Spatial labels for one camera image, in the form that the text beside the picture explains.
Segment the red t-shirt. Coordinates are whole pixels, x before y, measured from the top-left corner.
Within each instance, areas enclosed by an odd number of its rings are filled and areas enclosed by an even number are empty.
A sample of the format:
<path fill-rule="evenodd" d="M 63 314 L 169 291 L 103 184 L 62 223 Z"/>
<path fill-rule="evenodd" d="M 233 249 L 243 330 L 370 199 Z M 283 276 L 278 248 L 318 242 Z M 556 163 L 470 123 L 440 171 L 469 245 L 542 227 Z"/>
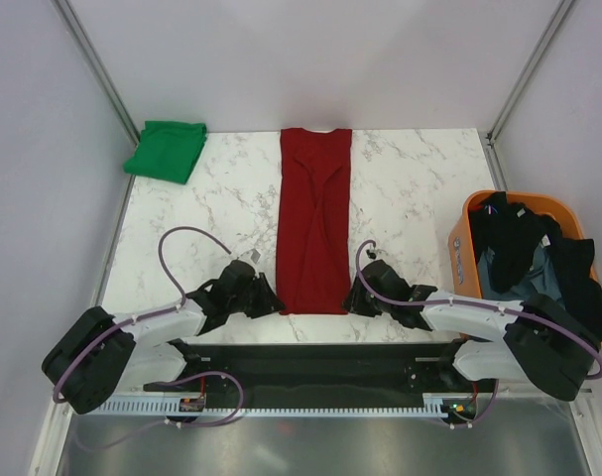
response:
<path fill-rule="evenodd" d="M 350 129 L 281 132 L 276 291 L 287 313 L 345 312 L 352 136 Z"/>

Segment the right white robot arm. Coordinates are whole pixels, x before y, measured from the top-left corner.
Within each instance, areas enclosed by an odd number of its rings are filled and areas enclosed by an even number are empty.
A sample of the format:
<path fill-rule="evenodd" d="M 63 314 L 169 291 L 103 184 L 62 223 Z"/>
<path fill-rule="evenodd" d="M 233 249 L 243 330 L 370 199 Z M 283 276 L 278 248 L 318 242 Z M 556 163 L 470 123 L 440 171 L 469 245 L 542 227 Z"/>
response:
<path fill-rule="evenodd" d="M 406 328 L 458 333 L 436 368 L 448 390 L 484 379 L 520 381 L 571 402 L 585 381 L 602 377 L 599 340 L 546 295 L 511 301 L 458 296 L 410 285 L 375 260 L 357 271 L 343 306 L 357 315 L 386 313 Z"/>

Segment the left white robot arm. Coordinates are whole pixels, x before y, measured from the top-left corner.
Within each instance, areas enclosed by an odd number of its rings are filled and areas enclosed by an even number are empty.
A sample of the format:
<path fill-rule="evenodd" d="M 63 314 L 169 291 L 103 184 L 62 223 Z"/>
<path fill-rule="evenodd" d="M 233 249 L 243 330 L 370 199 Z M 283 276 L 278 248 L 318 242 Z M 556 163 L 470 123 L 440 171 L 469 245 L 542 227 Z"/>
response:
<path fill-rule="evenodd" d="M 235 313 L 258 318 L 284 309 L 264 274 L 233 260 L 218 278 L 163 307 L 129 314 L 87 309 L 47 354 L 42 371 L 54 385 L 54 402 L 79 415 L 147 384 L 189 390 L 201 368 L 175 348 L 177 341 L 220 328 Z"/>

